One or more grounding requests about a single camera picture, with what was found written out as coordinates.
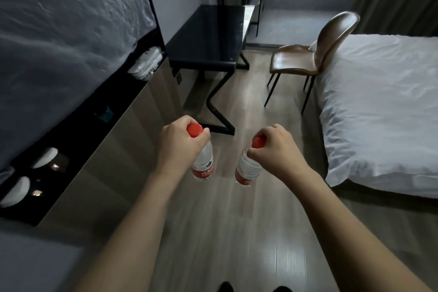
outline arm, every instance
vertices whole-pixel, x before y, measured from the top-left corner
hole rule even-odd
[[[147,291],[161,240],[166,208],[187,169],[210,139],[186,131],[195,120],[184,116],[163,128],[156,170],[102,253],[77,286],[77,292]]]
[[[297,196],[340,291],[431,291],[337,198],[280,125],[262,129],[266,146],[248,156]]]

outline water bottle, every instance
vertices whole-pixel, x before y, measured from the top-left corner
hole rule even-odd
[[[200,124],[190,124],[187,127],[187,133],[191,137],[197,137],[203,131]],[[192,173],[196,180],[202,181],[208,179],[213,173],[213,146],[210,140],[202,148],[198,157],[192,165]]]
[[[263,148],[265,144],[266,136],[257,136],[252,140],[251,147],[256,149]],[[244,186],[250,186],[263,170],[259,163],[247,156],[247,152],[248,148],[246,148],[240,156],[239,163],[234,172],[234,178],[236,178],[236,181]]]

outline brown leather chair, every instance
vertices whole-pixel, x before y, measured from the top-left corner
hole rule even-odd
[[[327,68],[333,55],[338,50],[338,47],[347,36],[351,34],[354,28],[356,28],[359,20],[360,17],[358,14],[353,12],[342,12],[337,14],[327,22],[319,33],[315,52],[309,51],[309,46],[298,44],[282,46],[275,51],[272,55],[271,66],[269,68],[269,72],[272,76],[269,79],[268,88],[275,74],[277,74],[277,77],[271,91],[269,92],[265,106],[268,103],[281,74],[285,73],[307,76],[303,90],[306,90],[307,82],[311,76],[312,80],[310,81],[306,100],[304,101],[303,109],[301,110],[301,114],[303,114],[307,101],[309,100],[310,91],[315,82],[315,76],[321,74]]]

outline white bed sheet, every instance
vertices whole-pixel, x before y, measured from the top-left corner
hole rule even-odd
[[[351,35],[317,89],[330,186],[438,198],[438,37]]]

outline mattress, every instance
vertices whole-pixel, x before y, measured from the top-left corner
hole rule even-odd
[[[350,35],[317,79],[326,182],[438,198],[438,37]]]

